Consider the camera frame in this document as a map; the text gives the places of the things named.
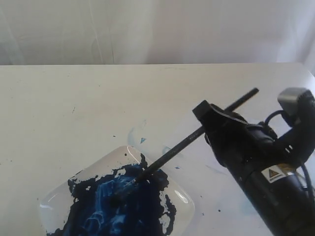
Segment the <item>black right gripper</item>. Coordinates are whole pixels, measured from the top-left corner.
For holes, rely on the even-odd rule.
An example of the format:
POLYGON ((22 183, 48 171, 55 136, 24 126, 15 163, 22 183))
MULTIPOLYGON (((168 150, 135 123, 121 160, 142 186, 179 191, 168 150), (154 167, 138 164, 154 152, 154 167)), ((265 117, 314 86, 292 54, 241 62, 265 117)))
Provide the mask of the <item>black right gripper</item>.
POLYGON ((230 172, 253 172, 278 163, 276 133, 264 122, 248 123, 239 114, 203 100, 193 114, 206 128, 218 162, 230 172))

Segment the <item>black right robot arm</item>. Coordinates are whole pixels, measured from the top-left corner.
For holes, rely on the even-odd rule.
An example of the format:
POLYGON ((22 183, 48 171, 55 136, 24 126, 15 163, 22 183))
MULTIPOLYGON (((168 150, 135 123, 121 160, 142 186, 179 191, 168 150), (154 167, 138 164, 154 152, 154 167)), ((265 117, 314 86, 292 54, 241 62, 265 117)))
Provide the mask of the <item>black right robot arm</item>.
POLYGON ((312 236, 315 208, 292 168, 288 154, 275 145, 275 132, 263 122, 202 101, 193 110, 205 129, 206 142, 220 165, 238 183, 275 236, 312 236))

